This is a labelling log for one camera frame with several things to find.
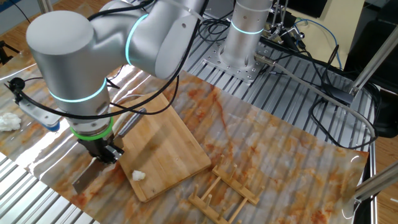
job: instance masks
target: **black cable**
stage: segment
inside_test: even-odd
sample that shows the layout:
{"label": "black cable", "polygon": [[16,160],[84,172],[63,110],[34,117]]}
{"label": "black cable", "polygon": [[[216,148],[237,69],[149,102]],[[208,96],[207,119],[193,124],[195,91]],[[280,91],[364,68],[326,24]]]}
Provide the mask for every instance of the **black cable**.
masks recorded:
{"label": "black cable", "polygon": [[214,18],[213,16],[210,16],[209,14],[206,14],[206,13],[203,13],[203,15],[209,17],[210,19],[217,19],[217,18]]}
{"label": "black cable", "polygon": [[[175,100],[175,97],[177,96],[178,83],[179,83],[179,82],[180,82],[180,76],[177,76],[177,82],[176,82],[176,84],[175,84],[175,89],[174,89],[173,97],[172,97],[172,99],[170,100],[169,104],[168,104],[165,108],[163,108],[163,109],[161,109],[161,110],[158,110],[158,111],[155,111],[155,112],[141,112],[141,111],[136,111],[136,110],[130,110],[130,111],[133,112],[133,113],[139,113],[139,114],[143,114],[143,115],[156,115],[156,114],[159,114],[159,113],[161,113],[161,112],[167,110],[167,108],[169,108],[169,107],[172,105],[172,103],[173,103],[174,100]],[[116,107],[118,107],[118,108],[124,109],[124,110],[128,109],[127,107],[122,106],[122,105],[119,105],[119,104],[116,104],[116,103],[112,103],[112,102],[111,102],[110,104],[113,105],[113,106],[116,106]]]}
{"label": "black cable", "polygon": [[34,78],[28,78],[24,80],[25,82],[31,81],[31,80],[36,80],[36,79],[43,79],[43,77],[34,77]]}
{"label": "black cable", "polygon": [[15,49],[14,47],[11,47],[10,45],[4,43],[4,46],[7,47],[8,49],[12,50],[13,52],[19,54],[19,51],[17,49]]}
{"label": "black cable", "polygon": [[[204,11],[205,11],[205,9],[207,7],[208,1],[209,0],[205,1],[204,5],[203,5],[203,9],[201,10],[200,14],[204,13]],[[173,76],[171,77],[171,79],[160,90],[158,90],[155,94],[153,94],[151,97],[149,97],[148,99],[144,100],[141,103],[138,103],[138,104],[136,104],[134,106],[130,106],[130,107],[126,108],[126,109],[119,110],[119,111],[116,111],[116,112],[113,112],[113,113],[102,114],[102,115],[81,116],[81,115],[75,115],[75,114],[60,112],[60,111],[54,110],[52,108],[49,108],[47,106],[44,106],[44,105],[36,102],[35,100],[30,98],[29,96],[27,96],[22,90],[16,90],[16,93],[20,94],[21,97],[25,98],[28,102],[32,103],[33,105],[37,106],[40,109],[43,109],[43,110],[48,111],[48,112],[53,113],[53,114],[57,114],[59,116],[64,116],[66,118],[72,118],[72,119],[102,119],[102,118],[109,118],[109,117],[112,117],[112,116],[117,116],[117,115],[123,114],[123,113],[128,112],[128,111],[132,111],[133,109],[141,107],[142,105],[144,105],[144,104],[150,102],[151,100],[153,100],[156,96],[160,95],[167,87],[170,86],[170,84],[174,81],[174,79],[176,79],[178,77],[178,75],[179,75],[179,73],[180,73],[180,71],[181,71],[181,69],[182,69],[182,67],[184,65],[184,62],[186,61],[186,59],[187,59],[187,57],[189,55],[189,51],[190,51],[190,49],[191,49],[191,47],[193,45],[193,41],[195,40],[195,34],[198,32],[199,26],[200,26],[200,20],[197,21],[197,24],[195,26],[195,29],[194,29],[193,33],[192,33],[190,42],[189,42],[189,44],[187,46],[187,50],[185,51],[185,54],[184,54],[184,56],[183,56],[183,58],[182,58],[182,60],[180,62],[180,65],[176,69],[176,71],[173,74]]]}
{"label": "black cable", "polygon": [[[231,25],[230,22],[228,22],[227,20],[224,20],[225,18],[227,18],[229,15],[231,15],[234,11],[230,11],[229,13],[227,13],[226,15],[222,16],[219,19],[207,19],[205,21],[203,21],[200,24],[199,27],[199,36],[208,42],[217,42],[217,41],[221,41],[221,40],[225,40],[226,37],[220,38],[220,39],[215,39],[215,40],[211,40],[211,39],[207,39],[206,37],[203,36],[203,34],[200,32],[200,28],[202,26],[205,26],[205,28],[203,30],[207,30],[209,32],[210,35],[217,35],[217,34],[222,34],[223,32],[225,32]],[[214,32],[213,28],[214,27],[218,27],[218,26],[225,26],[225,28],[221,31],[218,32]]]}
{"label": "black cable", "polygon": [[314,120],[314,122],[318,125],[318,127],[328,136],[328,138],[332,141],[333,144],[335,144],[335,145],[338,146],[338,147],[343,147],[343,148],[346,148],[346,149],[358,149],[358,148],[367,146],[368,144],[371,144],[372,142],[374,142],[374,141],[378,138],[379,135],[378,135],[378,133],[377,133],[377,130],[374,128],[373,124],[372,124],[367,118],[364,117],[364,118],[372,125],[372,128],[373,128],[374,131],[376,132],[376,137],[371,138],[368,142],[366,142],[366,143],[364,143],[364,144],[361,144],[361,145],[358,145],[358,146],[354,146],[354,147],[345,147],[345,146],[342,146],[338,141],[336,141],[336,139],[334,139],[334,137],[333,137],[333,136],[329,133],[329,131],[321,124],[321,122],[316,118],[316,116],[315,116],[314,113],[313,113],[313,111],[314,111],[314,109],[315,109],[316,106],[318,106],[320,103],[326,103],[326,102],[327,102],[327,101],[326,101],[324,98],[322,98],[322,99],[318,100],[316,103],[314,103],[314,104],[311,106],[311,108],[310,108],[310,116],[311,116],[311,118]]}
{"label": "black cable", "polygon": [[26,20],[30,23],[30,20],[27,18],[27,16],[25,15],[24,11],[22,9],[20,9],[20,7],[17,6],[17,4],[15,4],[15,2],[13,0],[10,0],[10,2],[12,2],[13,5],[15,5],[20,10],[20,12],[25,16]]}
{"label": "black cable", "polygon": [[372,100],[374,102],[374,122],[379,119],[379,114],[381,110],[382,97],[380,90],[373,84],[367,82],[364,88],[370,93]]}
{"label": "black cable", "polygon": [[[283,73],[283,72],[270,72],[270,74],[271,74],[271,75],[287,75],[286,73]],[[311,84],[311,85],[314,85],[314,86],[316,86],[316,87],[318,87],[318,88],[321,88],[320,85],[317,85],[317,84],[312,83],[312,82],[310,82],[310,81],[304,80],[303,78],[299,78],[299,79],[305,81],[305,82],[308,83],[308,84]]]}
{"label": "black cable", "polygon": [[331,84],[331,81],[329,79],[328,71],[329,71],[329,68],[331,66],[331,63],[333,62],[333,60],[335,59],[335,57],[337,55],[338,48],[339,48],[339,45],[336,45],[336,47],[333,49],[333,51],[332,51],[332,53],[330,55],[329,61],[328,61],[328,65],[326,66],[325,71],[323,72],[323,76],[322,77],[325,77],[329,84]]}
{"label": "black cable", "polygon": [[132,11],[132,10],[136,10],[136,9],[142,9],[143,7],[148,6],[152,2],[154,2],[154,0],[143,1],[137,6],[130,6],[130,7],[118,8],[118,9],[104,10],[104,11],[97,12],[97,13],[91,15],[87,19],[89,21],[92,21],[93,19],[95,19],[95,18],[97,18],[99,16],[105,16],[105,15],[108,15],[108,14],[111,14],[111,13],[115,13],[115,12],[126,12],[126,11]]}
{"label": "black cable", "polygon": [[117,72],[117,74],[116,74],[114,77],[111,77],[109,80],[114,80],[115,78],[117,78],[117,77],[120,75],[120,73],[122,72],[122,69],[123,69],[124,66],[125,66],[125,65],[122,65],[122,66],[120,67],[119,71]]}

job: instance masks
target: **aluminum foil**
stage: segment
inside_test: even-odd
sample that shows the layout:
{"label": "aluminum foil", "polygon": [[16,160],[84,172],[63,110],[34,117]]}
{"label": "aluminum foil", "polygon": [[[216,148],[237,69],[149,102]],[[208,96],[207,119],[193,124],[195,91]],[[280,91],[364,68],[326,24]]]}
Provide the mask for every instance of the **aluminum foil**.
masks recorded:
{"label": "aluminum foil", "polygon": [[[158,90],[158,80],[132,66],[109,77],[120,86],[110,88],[111,100],[123,104],[139,95]],[[2,82],[17,76],[40,77],[29,52],[0,68]],[[175,82],[164,91],[171,99]],[[43,80],[27,82],[24,91],[42,104],[56,108]],[[220,155],[222,168],[238,169],[234,178],[251,175],[248,188],[257,192],[266,186],[257,206],[245,204],[236,220],[243,223],[351,223],[352,196],[361,177],[367,152],[332,146],[201,79],[182,72],[173,108],[187,125],[212,166],[161,196],[141,203],[117,163],[109,166],[80,195],[72,182],[90,163],[87,150],[79,145],[65,119],[51,133],[25,115],[13,102],[12,93],[0,87],[0,114],[17,114],[21,129],[0,134],[0,152],[24,167],[100,223],[201,223],[204,215],[188,200],[193,186],[198,195],[216,179],[211,169]],[[226,207],[229,218],[242,197],[224,183],[211,192],[210,206]]]}

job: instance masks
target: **metal pole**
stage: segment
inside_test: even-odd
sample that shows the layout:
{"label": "metal pole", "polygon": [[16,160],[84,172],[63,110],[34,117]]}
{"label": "metal pole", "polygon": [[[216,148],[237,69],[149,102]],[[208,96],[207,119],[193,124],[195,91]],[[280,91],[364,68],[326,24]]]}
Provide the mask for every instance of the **metal pole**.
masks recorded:
{"label": "metal pole", "polygon": [[360,202],[398,182],[398,161],[357,186],[354,197]]}
{"label": "metal pole", "polygon": [[356,95],[362,89],[365,83],[372,77],[373,73],[379,68],[380,64],[386,57],[394,50],[398,44],[398,27],[396,27],[387,40],[383,43],[380,49],[373,56],[371,61],[366,65],[365,69],[361,72],[358,78],[351,84],[349,93]]}
{"label": "metal pole", "polygon": [[278,8],[279,8],[279,0],[276,2],[276,7],[275,7],[275,11],[274,11],[274,18],[272,20],[272,25],[271,25],[272,28],[275,26],[276,14],[278,14]]}
{"label": "metal pole", "polygon": [[54,9],[52,8],[51,0],[37,0],[37,3],[39,4],[42,14],[54,11]]}
{"label": "metal pole", "polygon": [[286,2],[285,2],[284,13],[283,13],[283,16],[282,16],[282,20],[280,21],[282,24],[284,24],[284,21],[285,21],[285,15],[286,15],[287,3],[288,2],[289,2],[289,0],[286,0]]}

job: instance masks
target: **metal grate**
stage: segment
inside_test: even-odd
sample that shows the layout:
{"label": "metal grate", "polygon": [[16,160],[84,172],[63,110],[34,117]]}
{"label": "metal grate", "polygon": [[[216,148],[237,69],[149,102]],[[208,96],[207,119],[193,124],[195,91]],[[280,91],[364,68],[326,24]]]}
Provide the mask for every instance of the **metal grate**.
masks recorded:
{"label": "metal grate", "polygon": [[0,223],[98,223],[0,153]]}

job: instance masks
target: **wooden cutting board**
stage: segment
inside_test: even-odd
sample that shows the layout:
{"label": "wooden cutting board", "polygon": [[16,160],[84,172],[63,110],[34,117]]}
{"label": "wooden cutting board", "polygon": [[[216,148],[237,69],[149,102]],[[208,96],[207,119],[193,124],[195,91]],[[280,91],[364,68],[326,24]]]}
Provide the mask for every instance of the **wooden cutting board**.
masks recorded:
{"label": "wooden cutting board", "polygon": [[[135,105],[151,95],[123,106]],[[144,108],[148,112],[158,111],[168,103],[161,94]],[[144,116],[123,138],[123,144],[124,154],[119,162],[141,202],[149,201],[211,164],[172,107],[157,115]],[[134,170],[146,173],[145,179],[133,181]]]}

